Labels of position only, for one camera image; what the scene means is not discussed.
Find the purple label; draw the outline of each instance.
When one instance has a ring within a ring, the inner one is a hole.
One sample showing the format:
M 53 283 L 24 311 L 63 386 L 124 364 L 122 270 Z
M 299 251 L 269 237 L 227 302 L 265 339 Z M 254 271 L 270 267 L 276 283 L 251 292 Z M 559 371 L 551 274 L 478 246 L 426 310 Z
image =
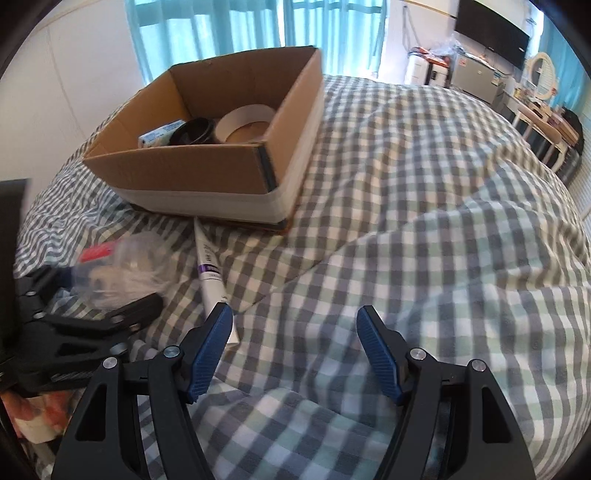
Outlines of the purple label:
M 215 265 L 210 264 L 210 263 L 205 263 L 203 265 L 199 265 L 197 269 L 198 269 L 199 273 L 212 272 L 212 273 L 217 273 L 218 275 L 221 275 L 219 268 L 216 267 Z

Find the white chair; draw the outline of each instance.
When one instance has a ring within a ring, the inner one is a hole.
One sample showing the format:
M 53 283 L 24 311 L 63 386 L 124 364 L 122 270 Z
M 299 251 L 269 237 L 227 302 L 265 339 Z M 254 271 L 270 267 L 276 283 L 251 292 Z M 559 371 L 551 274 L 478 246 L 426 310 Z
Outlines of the white chair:
M 564 163 L 564 159 L 566 157 L 566 149 L 564 148 L 565 145 L 564 141 L 562 140 L 562 135 L 560 135 L 560 132 L 552 127 L 552 125 L 544 122 L 535 114 L 533 110 L 526 107 L 523 103 L 519 104 L 518 109 L 519 111 L 515 116 L 515 120 L 513 120 L 513 126 L 517 128 L 517 124 L 520 120 L 523 120 L 526 124 L 528 124 L 527 129 L 523 133 L 523 138 L 527 141 L 532 132 L 536 130 L 550 143 L 550 148 L 546 152 L 544 158 L 540 158 L 545 146 L 544 144 L 542 144 L 537 152 L 534 152 L 535 156 L 538 157 L 542 163 L 548 165 L 552 153 L 554 150 L 558 150 L 558 158 L 554 162 L 554 165 L 552 165 L 552 171 L 556 173 Z

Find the box flap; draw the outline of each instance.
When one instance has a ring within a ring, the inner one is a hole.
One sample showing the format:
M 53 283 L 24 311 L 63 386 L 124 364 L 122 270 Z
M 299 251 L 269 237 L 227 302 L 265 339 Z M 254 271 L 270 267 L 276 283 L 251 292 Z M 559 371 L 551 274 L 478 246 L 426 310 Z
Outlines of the box flap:
M 164 72 L 124 105 L 92 142 L 85 158 L 135 150 L 140 135 L 190 118 L 172 75 Z
M 320 50 L 314 49 L 314 54 L 283 100 L 264 137 L 279 183 L 283 181 L 308 115 L 322 88 L 322 56 Z
M 118 189 L 267 192 L 259 155 L 252 145 L 144 148 L 85 158 L 84 163 Z
M 193 117 L 221 118 L 252 103 L 278 109 L 314 47 L 263 48 L 170 68 Z

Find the checkered bedsheet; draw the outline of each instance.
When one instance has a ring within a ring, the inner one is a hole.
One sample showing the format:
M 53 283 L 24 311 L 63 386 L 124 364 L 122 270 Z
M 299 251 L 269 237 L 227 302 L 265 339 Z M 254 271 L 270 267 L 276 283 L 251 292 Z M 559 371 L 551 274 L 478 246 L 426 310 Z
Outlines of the checkered bedsheet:
M 328 77 L 326 95 L 291 231 L 206 224 L 242 339 L 190 408 L 215 477 L 373 477 L 397 410 L 355 331 L 372 304 L 441 361 L 484 359 L 550 479 L 591 420 L 591 264 L 571 197 L 476 100 L 345 77 Z M 133 210 L 80 162 L 88 144 L 34 202 L 17 273 L 158 233 L 176 279 L 135 340 L 134 358 L 147 358 L 202 321 L 193 227 Z M 65 292 L 53 308 L 95 314 Z M 152 478 L 163 478 L 146 398 L 139 409 Z

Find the black tape roll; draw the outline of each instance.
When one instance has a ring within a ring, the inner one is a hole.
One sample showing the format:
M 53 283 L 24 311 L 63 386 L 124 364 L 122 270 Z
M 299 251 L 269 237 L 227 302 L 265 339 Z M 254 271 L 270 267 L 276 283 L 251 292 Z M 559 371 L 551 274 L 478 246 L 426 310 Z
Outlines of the black tape roll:
M 170 137 L 169 145 L 201 145 L 213 143 L 215 124 L 208 118 L 193 118 L 178 127 Z

